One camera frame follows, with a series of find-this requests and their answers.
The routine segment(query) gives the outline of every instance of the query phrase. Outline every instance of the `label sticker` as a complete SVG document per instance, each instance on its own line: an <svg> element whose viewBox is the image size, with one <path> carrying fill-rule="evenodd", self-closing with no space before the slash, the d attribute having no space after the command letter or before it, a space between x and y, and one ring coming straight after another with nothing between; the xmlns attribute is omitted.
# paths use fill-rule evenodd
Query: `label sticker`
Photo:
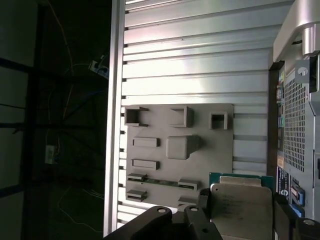
<svg viewBox="0 0 320 240"><path fill-rule="evenodd" d="M278 167L277 168L277 192L281 195L284 195L287 200L289 200L289 181L290 177L289 174L283 170L282 168Z"/></svg>
<svg viewBox="0 0 320 240"><path fill-rule="evenodd" d="M285 159L284 159L284 157L278 155L278 159L277 159L277 165L278 165L278 167L280 167L280 168L283 169L283 168L284 168L284 164L285 164Z"/></svg>
<svg viewBox="0 0 320 240"><path fill-rule="evenodd" d="M283 83L285 81L285 72L283 71L281 74L280 74L280 77L279 77L279 83Z"/></svg>

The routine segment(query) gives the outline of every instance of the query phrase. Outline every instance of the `aluminum extrusion panel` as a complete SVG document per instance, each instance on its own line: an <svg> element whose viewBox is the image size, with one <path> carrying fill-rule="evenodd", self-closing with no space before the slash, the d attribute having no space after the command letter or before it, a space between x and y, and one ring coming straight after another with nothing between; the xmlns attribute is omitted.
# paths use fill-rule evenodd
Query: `aluminum extrusion panel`
<svg viewBox="0 0 320 240"><path fill-rule="evenodd" d="M153 206L126 200L126 106L233 104L232 172L266 174L268 53L293 3L113 1L104 234Z"/></svg>

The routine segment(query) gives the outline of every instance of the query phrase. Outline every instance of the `electrical outlet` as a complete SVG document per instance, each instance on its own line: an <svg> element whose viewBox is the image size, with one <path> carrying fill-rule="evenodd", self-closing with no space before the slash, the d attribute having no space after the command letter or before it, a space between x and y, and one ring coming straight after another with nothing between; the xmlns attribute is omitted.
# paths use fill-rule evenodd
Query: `electrical outlet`
<svg viewBox="0 0 320 240"><path fill-rule="evenodd" d="M100 76L108 79L109 78L109 68L107 68L106 66L103 65L98 65L97 61L92 61L90 66L89 66L89 70L99 74Z"/></svg>
<svg viewBox="0 0 320 240"><path fill-rule="evenodd" d="M55 161L55 153L56 153L56 146L46 145L44 162L46 164L56 164L57 162Z"/></svg>

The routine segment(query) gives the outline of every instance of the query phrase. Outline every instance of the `silver metal frame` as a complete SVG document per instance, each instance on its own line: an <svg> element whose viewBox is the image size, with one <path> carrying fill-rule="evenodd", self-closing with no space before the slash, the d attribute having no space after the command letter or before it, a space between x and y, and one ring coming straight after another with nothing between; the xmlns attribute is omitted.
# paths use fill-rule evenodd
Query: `silver metal frame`
<svg viewBox="0 0 320 240"><path fill-rule="evenodd" d="M110 74L105 150L104 237L117 228L116 222L113 221L113 219L117 218L118 203L125 5L124 0L112 0Z"/></svg>
<svg viewBox="0 0 320 240"><path fill-rule="evenodd" d="M319 0L295 0L273 44L273 61L283 60L296 37L302 34L303 55L313 54L315 33L319 34Z"/></svg>

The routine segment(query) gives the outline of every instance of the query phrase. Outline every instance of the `perforated metal panel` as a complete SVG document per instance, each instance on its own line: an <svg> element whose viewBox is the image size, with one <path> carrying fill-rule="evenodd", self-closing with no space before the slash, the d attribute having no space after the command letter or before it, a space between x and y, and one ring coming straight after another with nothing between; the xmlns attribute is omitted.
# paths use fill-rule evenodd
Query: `perforated metal panel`
<svg viewBox="0 0 320 240"><path fill-rule="evenodd" d="M306 88L295 79L284 86L284 161L305 171Z"/></svg>

